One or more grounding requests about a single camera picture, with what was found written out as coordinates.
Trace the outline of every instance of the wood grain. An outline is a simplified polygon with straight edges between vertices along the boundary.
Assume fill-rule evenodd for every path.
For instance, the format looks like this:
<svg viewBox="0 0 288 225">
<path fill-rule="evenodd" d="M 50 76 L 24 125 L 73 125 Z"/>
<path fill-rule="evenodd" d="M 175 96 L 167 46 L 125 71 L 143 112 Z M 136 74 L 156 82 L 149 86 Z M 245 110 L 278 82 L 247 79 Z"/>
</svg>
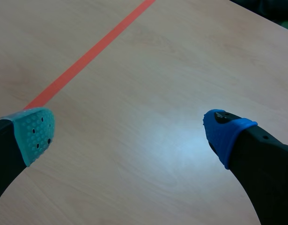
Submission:
<svg viewBox="0 0 288 225">
<path fill-rule="evenodd" d="M 0 116 L 22 109 L 140 0 L 0 1 Z M 0 225 L 259 225 L 205 112 L 288 144 L 288 30 L 226 0 L 157 0 L 47 107 L 53 144 Z"/>
</svg>

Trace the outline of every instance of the teal silicone fingertip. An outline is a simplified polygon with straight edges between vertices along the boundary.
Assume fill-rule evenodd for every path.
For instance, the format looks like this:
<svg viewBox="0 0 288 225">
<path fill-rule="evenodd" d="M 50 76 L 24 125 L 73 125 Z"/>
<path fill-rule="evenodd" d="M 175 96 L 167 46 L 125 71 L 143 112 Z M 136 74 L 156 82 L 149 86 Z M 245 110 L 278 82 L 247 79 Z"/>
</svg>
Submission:
<svg viewBox="0 0 288 225">
<path fill-rule="evenodd" d="M 10 120 L 26 166 L 30 166 L 50 146 L 54 136 L 54 116 L 43 107 L 16 112 L 0 118 Z"/>
</svg>

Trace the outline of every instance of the blue rubber fingertip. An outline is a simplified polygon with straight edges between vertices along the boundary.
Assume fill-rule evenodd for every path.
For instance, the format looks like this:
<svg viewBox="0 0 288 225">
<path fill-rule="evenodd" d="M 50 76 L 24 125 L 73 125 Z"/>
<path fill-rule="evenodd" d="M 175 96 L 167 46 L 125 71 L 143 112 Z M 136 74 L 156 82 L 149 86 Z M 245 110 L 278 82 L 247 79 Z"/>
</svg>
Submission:
<svg viewBox="0 0 288 225">
<path fill-rule="evenodd" d="M 213 109 L 204 115 L 203 123 L 206 133 L 206 138 L 211 143 L 217 152 L 219 160 L 223 163 L 226 169 L 229 169 L 229 158 L 239 134 L 252 126 L 257 126 L 257 122 L 246 118 L 240 118 L 229 121 L 228 123 L 220 124 L 215 120 L 215 112 L 225 112 L 220 109 Z"/>
<path fill-rule="evenodd" d="M 16 112 L 0 118 L 10 120 L 26 166 L 30 166 L 50 146 L 54 136 L 54 116 L 47 108 L 39 107 Z"/>
</svg>

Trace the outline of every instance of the table surface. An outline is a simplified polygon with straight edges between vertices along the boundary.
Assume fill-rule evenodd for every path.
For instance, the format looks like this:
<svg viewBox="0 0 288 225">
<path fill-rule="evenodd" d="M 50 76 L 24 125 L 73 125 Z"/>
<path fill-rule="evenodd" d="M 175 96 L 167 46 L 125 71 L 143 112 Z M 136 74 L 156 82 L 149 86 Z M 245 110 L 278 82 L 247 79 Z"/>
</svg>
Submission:
<svg viewBox="0 0 288 225">
<path fill-rule="evenodd" d="M 0 116 L 141 2 L 0 0 Z M 0 225 L 259 225 L 202 119 L 224 109 L 288 144 L 288 30 L 227 0 L 156 0 L 46 107 L 55 138 Z"/>
</svg>

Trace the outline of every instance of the orange tape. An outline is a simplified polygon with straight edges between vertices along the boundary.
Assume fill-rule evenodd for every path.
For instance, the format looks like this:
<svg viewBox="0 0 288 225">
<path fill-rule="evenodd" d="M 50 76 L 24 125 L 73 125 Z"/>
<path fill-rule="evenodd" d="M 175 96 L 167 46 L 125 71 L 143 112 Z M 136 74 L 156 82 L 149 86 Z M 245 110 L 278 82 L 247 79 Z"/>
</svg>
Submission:
<svg viewBox="0 0 288 225">
<path fill-rule="evenodd" d="M 87 53 L 78 59 L 61 76 L 53 81 L 44 91 L 33 99 L 24 109 L 44 106 L 53 98 L 70 80 L 81 72 L 97 55 L 100 54 L 117 36 L 119 36 L 136 18 L 138 18 L 155 0 L 144 0 L 132 13 L 122 20 L 111 32 L 104 36 Z"/>
</svg>

